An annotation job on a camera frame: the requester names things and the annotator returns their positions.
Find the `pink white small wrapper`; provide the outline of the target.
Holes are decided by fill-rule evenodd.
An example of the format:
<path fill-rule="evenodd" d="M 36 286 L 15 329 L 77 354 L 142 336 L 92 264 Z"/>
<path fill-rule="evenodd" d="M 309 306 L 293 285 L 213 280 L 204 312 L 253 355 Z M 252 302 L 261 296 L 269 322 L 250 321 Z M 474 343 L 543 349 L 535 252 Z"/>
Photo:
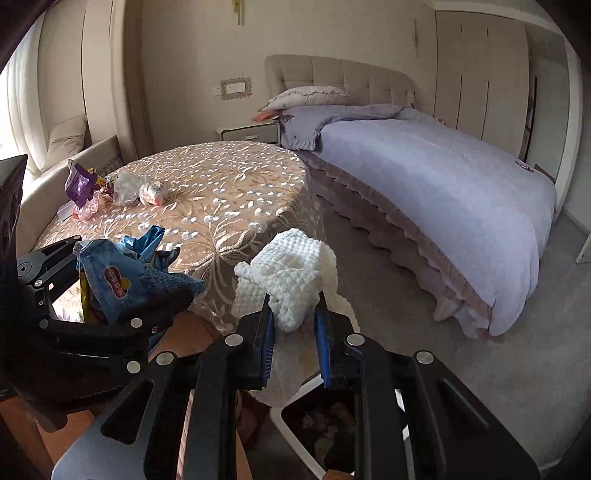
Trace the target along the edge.
<path fill-rule="evenodd" d="M 164 205 L 167 198 L 167 187 L 159 181 L 149 181 L 139 187 L 139 201 L 144 206 Z"/>

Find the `purple snack bag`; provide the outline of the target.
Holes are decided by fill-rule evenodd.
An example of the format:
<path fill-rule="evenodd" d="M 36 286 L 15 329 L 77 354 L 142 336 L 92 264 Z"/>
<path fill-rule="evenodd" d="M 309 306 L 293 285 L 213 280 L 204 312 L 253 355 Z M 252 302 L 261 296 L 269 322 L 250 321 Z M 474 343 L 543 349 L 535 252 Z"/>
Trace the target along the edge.
<path fill-rule="evenodd" d="M 66 196 L 78 208 L 83 208 L 93 198 L 98 176 L 72 159 L 68 160 L 67 166 L 69 173 L 64 184 Z"/>

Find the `orange packet on nightstand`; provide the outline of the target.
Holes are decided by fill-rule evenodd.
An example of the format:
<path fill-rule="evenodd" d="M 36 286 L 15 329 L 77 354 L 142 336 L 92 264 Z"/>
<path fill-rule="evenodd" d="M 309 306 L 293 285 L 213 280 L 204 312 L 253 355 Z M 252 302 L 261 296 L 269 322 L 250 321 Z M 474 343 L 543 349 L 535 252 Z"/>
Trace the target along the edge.
<path fill-rule="evenodd" d="M 252 122 L 256 123 L 264 123 L 264 122 L 271 122 L 276 121 L 280 118 L 280 112 L 278 111 L 262 111 L 259 112 L 256 116 L 252 117 Z"/>

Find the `embroidered beige tablecloth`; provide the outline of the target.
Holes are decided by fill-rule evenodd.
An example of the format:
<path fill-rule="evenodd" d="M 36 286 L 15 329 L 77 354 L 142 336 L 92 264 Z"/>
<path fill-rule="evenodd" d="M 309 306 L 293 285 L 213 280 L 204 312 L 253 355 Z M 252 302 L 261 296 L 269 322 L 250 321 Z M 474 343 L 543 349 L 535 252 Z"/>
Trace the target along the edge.
<path fill-rule="evenodd" d="M 321 207 L 308 189 L 308 170 L 293 151 L 252 141 L 181 146 L 131 162 L 124 171 L 162 182 L 163 206 L 112 206 L 84 223 L 53 220 L 37 244 L 78 235 L 84 240 L 139 237 L 163 228 L 162 250 L 179 249 L 170 266 L 204 280 L 192 310 L 221 333 L 235 329 L 231 313 L 238 280 L 235 265 L 249 262 L 290 228 L 325 239 Z"/>

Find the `framed wall switch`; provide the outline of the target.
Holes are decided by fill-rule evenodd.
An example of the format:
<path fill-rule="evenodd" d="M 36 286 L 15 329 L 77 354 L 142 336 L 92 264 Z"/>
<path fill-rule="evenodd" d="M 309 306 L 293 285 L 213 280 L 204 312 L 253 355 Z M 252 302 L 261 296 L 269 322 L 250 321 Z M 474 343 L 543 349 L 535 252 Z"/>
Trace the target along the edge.
<path fill-rule="evenodd" d="M 252 95 L 252 79 L 249 77 L 221 80 L 222 100 L 243 99 Z"/>

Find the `bed with lavender duvet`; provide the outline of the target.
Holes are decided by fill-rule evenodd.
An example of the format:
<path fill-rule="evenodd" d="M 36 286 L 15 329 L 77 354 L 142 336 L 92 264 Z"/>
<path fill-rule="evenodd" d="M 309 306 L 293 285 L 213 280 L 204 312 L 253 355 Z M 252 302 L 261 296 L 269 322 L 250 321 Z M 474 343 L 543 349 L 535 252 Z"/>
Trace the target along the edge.
<path fill-rule="evenodd" d="M 411 107 L 284 111 L 283 147 L 375 202 L 453 295 L 441 318 L 505 334 L 533 294 L 554 184 L 513 155 Z"/>

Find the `blue snack bag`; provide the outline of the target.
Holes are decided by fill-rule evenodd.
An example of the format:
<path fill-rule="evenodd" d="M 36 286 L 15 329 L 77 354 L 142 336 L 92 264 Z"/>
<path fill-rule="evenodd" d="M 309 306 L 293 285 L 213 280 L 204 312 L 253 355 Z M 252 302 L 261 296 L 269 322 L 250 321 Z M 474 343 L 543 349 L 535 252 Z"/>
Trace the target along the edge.
<path fill-rule="evenodd" d="M 195 298 L 204 291 L 204 281 L 168 271 L 180 249 L 158 248 L 164 232 L 164 228 L 152 225 L 138 238 L 124 236 L 117 242 L 95 239 L 76 243 L 73 253 L 85 322 L 117 324 L 132 308 L 145 306 L 161 296 L 186 290 Z"/>

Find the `white paper towel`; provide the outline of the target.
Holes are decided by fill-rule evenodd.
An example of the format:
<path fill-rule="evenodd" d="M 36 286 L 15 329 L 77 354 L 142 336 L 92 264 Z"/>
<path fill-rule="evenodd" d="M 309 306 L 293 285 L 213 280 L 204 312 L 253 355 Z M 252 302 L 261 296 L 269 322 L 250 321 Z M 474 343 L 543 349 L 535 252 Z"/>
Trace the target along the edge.
<path fill-rule="evenodd" d="M 337 257 L 324 242 L 291 228 L 277 234 L 249 263 L 235 265 L 238 286 L 231 313 L 242 318 L 269 302 L 274 325 L 294 332 L 322 292 L 338 289 Z"/>

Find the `clear crumpled plastic bag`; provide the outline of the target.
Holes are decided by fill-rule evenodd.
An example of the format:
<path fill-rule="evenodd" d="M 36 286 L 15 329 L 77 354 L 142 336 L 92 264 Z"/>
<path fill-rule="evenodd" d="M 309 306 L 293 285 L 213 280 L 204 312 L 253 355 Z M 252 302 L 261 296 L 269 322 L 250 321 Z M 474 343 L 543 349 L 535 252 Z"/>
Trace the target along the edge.
<path fill-rule="evenodd" d="M 147 182 L 145 176 L 136 176 L 118 171 L 112 180 L 113 204 L 119 207 L 135 206 L 139 200 L 140 187 Z"/>

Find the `beige sofa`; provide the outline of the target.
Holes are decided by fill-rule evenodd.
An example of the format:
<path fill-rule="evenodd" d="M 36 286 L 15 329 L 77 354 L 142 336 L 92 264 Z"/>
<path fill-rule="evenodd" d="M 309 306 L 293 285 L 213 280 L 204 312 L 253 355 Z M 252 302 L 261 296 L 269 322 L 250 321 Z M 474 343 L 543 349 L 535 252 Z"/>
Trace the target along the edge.
<path fill-rule="evenodd" d="M 91 145 L 74 155 L 72 160 L 99 174 L 109 174 L 124 165 L 116 136 Z M 16 229 L 18 257 L 33 249 L 42 232 L 57 214 L 58 208 L 68 201 L 65 193 L 68 175 L 68 160 L 63 160 L 35 180 L 33 187 L 23 194 Z"/>

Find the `beige built-in wardrobe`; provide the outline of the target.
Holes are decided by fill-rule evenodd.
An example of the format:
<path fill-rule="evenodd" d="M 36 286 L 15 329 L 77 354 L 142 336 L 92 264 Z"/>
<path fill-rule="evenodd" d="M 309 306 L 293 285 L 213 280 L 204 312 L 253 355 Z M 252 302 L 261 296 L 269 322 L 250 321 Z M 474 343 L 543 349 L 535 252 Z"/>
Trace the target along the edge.
<path fill-rule="evenodd" d="M 570 103 L 562 38 L 499 16 L 439 11 L 435 115 L 555 179 Z"/>

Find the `beige tufted headboard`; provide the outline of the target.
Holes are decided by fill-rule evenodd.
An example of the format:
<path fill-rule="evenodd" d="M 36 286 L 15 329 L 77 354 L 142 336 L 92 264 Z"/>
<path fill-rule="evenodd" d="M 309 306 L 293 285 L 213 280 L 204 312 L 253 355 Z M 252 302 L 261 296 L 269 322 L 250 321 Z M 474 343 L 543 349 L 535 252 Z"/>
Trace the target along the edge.
<path fill-rule="evenodd" d="M 331 86 L 349 94 L 353 104 L 415 106 L 416 86 L 406 74 L 342 59 L 276 54 L 264 60 L 270 96 L 296 87 Z"/>

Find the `frilled grey pillow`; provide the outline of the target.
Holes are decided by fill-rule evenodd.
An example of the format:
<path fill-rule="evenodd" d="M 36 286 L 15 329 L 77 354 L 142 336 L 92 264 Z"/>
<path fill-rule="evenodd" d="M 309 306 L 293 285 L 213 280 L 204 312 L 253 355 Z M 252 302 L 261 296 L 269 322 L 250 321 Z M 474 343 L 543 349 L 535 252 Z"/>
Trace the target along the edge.
<path fill-rule="evenodd" d="M 259 112 L 283 111 L 301 106 L 349 105 L 352 98 L 334 86 L 301 86 L 277 94 L 259 109 Z"/>

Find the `grey bedside nightstand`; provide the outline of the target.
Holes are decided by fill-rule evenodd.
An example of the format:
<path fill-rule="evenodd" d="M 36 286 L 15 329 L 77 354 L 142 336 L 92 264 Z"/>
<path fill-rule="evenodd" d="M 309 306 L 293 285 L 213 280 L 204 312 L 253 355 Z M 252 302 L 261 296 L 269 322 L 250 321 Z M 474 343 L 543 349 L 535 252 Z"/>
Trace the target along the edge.
<path fill-rule="evenodd" d="M 276 121 L 267 121 L 242 127 L 218 127 L 216 134 L 221 141 L 253 141 L 280 144 L 280 126 Z"/>

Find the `gold wall ornament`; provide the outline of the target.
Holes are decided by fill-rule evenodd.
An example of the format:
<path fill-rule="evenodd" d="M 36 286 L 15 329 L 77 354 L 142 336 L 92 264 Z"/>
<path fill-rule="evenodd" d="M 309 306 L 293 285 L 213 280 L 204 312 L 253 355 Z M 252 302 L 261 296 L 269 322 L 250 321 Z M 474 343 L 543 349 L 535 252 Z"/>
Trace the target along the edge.
<path fill-rule="evenodd" d="M 418 30 L 418 20 L 414 19 L 413 23 L 413 44 L 415 48 L 415 55 L 416 58 L 419 58 L 419 30 Z"/>
<path fill-rule="evenodd" d="M 243 25 L 243 1 L 232 0 L 233 11 L 235 11 L 236 18 L 238 19 L 238 26 Z"/>

